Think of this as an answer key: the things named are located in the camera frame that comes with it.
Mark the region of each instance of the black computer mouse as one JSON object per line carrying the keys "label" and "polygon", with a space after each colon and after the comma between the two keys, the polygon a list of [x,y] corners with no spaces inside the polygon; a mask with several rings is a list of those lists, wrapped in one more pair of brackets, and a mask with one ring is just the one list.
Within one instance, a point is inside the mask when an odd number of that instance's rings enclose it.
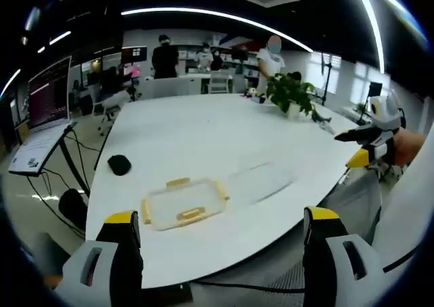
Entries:
{"label": "black computer mouse", "polygon": [[130,161],[123,155],[111,156],[107,163],[112,172],[118,176],[125,175],[131,169]]}

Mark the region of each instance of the human hand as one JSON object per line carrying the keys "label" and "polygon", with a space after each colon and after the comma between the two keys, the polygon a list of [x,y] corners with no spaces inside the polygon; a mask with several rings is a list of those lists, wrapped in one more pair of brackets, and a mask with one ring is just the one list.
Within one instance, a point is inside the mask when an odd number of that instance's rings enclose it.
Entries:
{"label": "human hand", "polygon": [[425,137],[407,129],[399,128],[393,136],[395,147],[395,165],[406,165],[414,159],[425,142]]}

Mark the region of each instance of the white flower pot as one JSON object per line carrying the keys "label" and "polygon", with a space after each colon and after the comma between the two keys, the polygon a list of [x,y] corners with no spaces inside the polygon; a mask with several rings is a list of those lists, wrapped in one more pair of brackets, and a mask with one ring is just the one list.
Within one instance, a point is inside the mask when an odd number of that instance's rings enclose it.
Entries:
{"label": "white flower pot", "polygon": [[300,105],[292,102],[288,108],[288,119],[294,120],[298,119],[300,113]]}

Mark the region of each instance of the face mask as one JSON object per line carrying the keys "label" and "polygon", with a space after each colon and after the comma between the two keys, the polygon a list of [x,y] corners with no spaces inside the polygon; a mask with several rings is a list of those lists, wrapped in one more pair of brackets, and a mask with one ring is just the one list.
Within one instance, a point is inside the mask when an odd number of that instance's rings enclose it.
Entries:
{"label": "face mask", "polygon": [[280,52],[281,46],[279,44],[268,44],[269,51],[273,54]]}

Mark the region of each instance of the window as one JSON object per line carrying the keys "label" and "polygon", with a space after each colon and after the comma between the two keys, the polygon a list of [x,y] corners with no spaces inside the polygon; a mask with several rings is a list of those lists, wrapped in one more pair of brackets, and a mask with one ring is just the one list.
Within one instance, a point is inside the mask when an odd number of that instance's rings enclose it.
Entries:
{"label": "window", "polygon": [[357,62],[354,68],[355,78],[351,88],[350,101],[354,104],[364,103],[369,93],[371,82],[382,83],[381,96],[389,94],[391,76],[382,74],[376,68]]}
{"label": "window", "polygon": [[[338,86],[340,56],[324,53],[323,59],[326,64],[332,62],[332,70],[330,71],[330,80],[328,83],[327,91],[335,94]],[[324,67],[324,74],[321,73],[321,53],[313,52],[310,57],[310,62],[307,66],[306,82],[312,83],[316,88],[324,89],[326,87],[328,67]]]}

